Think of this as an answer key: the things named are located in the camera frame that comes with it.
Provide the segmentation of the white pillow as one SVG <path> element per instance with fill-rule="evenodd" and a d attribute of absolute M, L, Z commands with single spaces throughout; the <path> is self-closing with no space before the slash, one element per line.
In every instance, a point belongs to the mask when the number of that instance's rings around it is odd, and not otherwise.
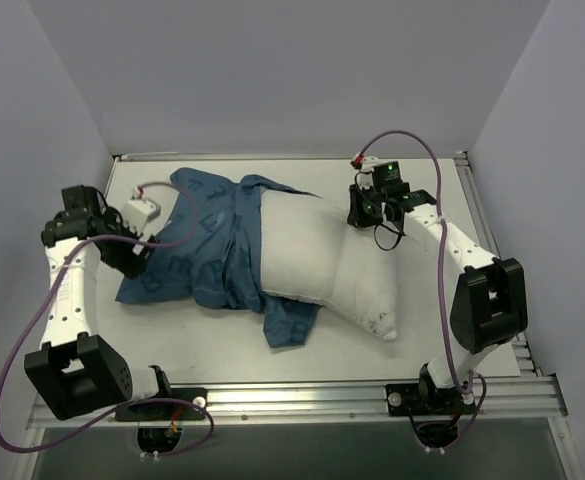
<path fill-rule="evenodd" d="M 275 297 L 325 307 L 382 340 L 397 337 L 393 256 L 326 199 L 262 193 L 261 286 Z"/>

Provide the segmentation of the blue cartoon print pillowcase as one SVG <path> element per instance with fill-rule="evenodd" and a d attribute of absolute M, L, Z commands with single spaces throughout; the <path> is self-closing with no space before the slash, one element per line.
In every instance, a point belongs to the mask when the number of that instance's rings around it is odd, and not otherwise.
<path fill-rule="evenodd" d="M 250 174 L 234 182 L 192 168 L 170 176 L 177 201 L 156 238 L 146 270 L 122 280 L 116 294 L 125 305 L 192 298 L 210 309 L 251 310 L 264 316 L 272 348 L 305 343 L 319 308 L 267 294 L 261 282 L 261 196 L 296 189 Z"/>

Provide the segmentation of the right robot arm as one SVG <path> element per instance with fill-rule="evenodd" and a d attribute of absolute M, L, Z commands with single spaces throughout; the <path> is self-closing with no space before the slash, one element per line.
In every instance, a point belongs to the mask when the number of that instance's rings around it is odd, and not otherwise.
<path fill-rule="evenodd" d="M 398 162 L 368 164 L 358 156 L 352 165 L 348 224 L 389 228 L 437 261 L 443 352 L 425 365 L 415 391 L 422 409 L 439 412 L 452 389 L 470 394 L 481 362 L 527 329 L 523 266 L 472 240 L 445 217 L 439 193 L 414 190 L 403 180 Z"/>

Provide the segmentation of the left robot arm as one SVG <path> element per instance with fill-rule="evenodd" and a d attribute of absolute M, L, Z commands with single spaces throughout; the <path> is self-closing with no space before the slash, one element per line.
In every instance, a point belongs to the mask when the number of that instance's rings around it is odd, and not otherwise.
<path fill-rule="evenodd" d="M 40 347 L 26 354 L 25 373 L 59 420 L 132 399 L 149 418 L 162 419 L 174 405 L 166 373 L 157 365 L 132 370 L 96 331 L 99 265 L 140 276 L 152 250 L 135 246 L 161 208 L 142 188 L 120 209 L 91 186 L 68 187 L 61 195 L 62 210 L 41 233 L 50 300 Z"/>

